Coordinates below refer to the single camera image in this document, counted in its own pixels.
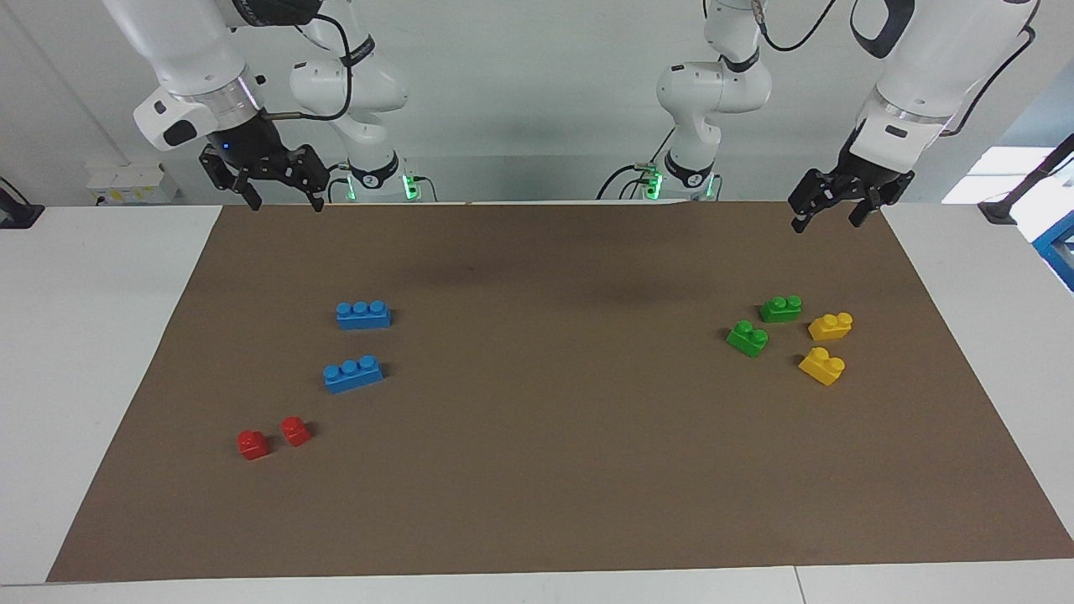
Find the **blue three-stud toy block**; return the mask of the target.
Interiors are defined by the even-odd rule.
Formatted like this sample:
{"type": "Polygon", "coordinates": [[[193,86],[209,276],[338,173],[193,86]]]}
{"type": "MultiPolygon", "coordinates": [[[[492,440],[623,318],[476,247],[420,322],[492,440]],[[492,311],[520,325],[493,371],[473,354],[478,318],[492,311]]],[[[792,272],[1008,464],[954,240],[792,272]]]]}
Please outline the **blue three-stud toy block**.
{"type": "Polygon", "coordinates": [[[337,366],[325,366],[322,371],[326,390],[333,394],[384,380],[379,360],[374,355],[363,355],[358,359],[346,359],[337,366]]]}
{"type": "Polygon", "coordinates": [[[391,310],[382,299],[371,302],[342,302],[335,306],[335,320],[345,331],[386,329],[392,323],[391,310]]]}

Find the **yellow two-stud toy block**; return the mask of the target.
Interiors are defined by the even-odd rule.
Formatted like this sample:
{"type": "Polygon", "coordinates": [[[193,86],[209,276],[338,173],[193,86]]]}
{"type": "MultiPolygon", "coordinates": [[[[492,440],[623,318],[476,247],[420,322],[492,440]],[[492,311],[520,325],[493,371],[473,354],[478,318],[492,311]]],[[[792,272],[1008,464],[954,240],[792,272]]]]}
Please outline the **yellow two-stud toy block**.
{"type": "Polygon", "coordinates": [[[834,341],[844,339],[852,331],[854,317],[847,312],[824,314],[808,326],[813,341],[834,341]]]}
{"type": "Polygon", "coordinates": [[[831,386],[839,379],[847,364],[842,358],[834,357],[825,347],[813,347],[798,364],[799,370],[819,382],[821,385],[831,386]]]}

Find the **black stand with clamp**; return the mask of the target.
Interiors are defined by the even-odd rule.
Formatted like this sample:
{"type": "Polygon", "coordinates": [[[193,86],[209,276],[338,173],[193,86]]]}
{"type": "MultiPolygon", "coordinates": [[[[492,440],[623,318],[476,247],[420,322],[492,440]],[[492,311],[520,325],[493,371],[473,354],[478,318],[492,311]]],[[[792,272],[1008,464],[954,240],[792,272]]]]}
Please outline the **black stand with clamp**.
{"type": "Polygon", "coordinates": [[[1051,226],[1074,211],[1074,133],[1027,169],[1020,179],[977,203],[990,222],[1051,226]]]}

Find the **black table clamp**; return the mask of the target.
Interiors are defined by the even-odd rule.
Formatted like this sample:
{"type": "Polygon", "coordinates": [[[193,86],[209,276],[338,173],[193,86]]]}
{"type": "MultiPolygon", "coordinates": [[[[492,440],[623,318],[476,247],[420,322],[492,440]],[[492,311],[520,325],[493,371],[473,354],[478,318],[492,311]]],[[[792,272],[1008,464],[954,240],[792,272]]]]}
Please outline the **black table clamp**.
{"type": "Polygon", "coordinates": [[[0,230],[29,229],[44,211],[45,206],[30,203],[19,188],[0,176],[0,230]]]}

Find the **brown table mat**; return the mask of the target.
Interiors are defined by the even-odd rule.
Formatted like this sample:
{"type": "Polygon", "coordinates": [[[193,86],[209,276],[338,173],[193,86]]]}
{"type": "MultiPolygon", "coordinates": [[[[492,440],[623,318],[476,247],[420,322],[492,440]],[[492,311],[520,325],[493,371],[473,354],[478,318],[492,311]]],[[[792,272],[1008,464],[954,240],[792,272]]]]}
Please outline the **brown table mat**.
{"type": "Polygon", "coordinates": [[[882,216],[231,206],[49,580],[1069,557],[882,216]],[[798,320],[763,322],[789,294],[798,320]],[[391,326],[339,328],[373,299],[391,326]],[[840,312],[847,336],[810,337],[840,312]],[[757,358],[725,342],[740,320],[757,358]],[[798,368],[817,346],[847,364],[831,386],[798,368]],[[330,393],[363,355],[384,380],[330,393]],[[242,458],[244,430],[271,454],[242,458]]]}

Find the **white wall socket box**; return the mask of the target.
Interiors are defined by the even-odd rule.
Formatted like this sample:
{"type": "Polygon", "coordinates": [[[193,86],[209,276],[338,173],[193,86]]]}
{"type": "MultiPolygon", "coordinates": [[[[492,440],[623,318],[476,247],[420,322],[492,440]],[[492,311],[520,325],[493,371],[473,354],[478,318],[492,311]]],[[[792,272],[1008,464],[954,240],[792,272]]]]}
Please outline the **white wall socket box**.
{"type": "Polygon", "coordinates": [[[86,191],[96,206],[156,206],[172,204],[180,196],[180,188],[162,164],[96,169],[86,191]]]}

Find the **blue frame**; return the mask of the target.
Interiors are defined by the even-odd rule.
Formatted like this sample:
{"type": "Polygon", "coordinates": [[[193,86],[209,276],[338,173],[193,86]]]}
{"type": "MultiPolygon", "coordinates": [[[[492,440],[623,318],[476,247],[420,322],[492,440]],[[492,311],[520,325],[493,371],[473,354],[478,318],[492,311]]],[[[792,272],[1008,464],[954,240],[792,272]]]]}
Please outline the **blue frame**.
{"type": "Polygon", "coordinates": [[[1074,294],[1074,210],[1044,230],[1031,245],[1074,294]]]}

